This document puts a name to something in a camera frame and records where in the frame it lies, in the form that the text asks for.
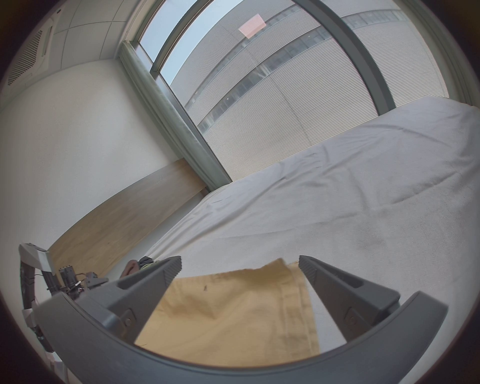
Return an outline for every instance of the bed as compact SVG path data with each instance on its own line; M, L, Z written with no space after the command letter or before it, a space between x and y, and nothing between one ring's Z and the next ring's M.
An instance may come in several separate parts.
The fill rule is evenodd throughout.
M181 255L179 277L299 255L448 304L441 355L480 290L480 110L424 97L207 195L146 255ZM311 289L322 352L345 343Z

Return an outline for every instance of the wooden headboard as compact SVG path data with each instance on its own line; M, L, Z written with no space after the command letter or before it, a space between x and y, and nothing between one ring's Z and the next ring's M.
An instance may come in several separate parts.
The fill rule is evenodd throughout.
M104 276L162 221L205 188L185 159L138 180L100 204L49 249L55 268Z

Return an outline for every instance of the sky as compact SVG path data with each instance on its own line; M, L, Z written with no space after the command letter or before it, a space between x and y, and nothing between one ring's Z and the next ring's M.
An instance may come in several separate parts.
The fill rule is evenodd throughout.
M155 57L165 43L168 35L195 1L196 0L167 0L158 10L140 41L152 61L155 61ZM193 21L172 50L172 53L160 71L168 84L171 84L182 64L207 32L242 1L243 0L214 0Z

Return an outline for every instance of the building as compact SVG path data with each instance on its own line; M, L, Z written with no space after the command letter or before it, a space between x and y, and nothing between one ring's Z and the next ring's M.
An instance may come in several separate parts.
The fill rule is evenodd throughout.
M324 3L368 49L397 106L448 97L429 48L393 1ZM264 26L248 38L240 28L255 20ZM242 1L196 46L171 88L233 180L377 116L343 49L290 0Z

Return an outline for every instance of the green curtain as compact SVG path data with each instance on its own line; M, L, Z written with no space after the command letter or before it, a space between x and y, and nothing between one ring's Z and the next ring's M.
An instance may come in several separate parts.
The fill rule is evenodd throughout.
M232 180L211 149L187 126L128 41L120 47L120 60L156 127L175 153L185 158L209 190L230 183Z

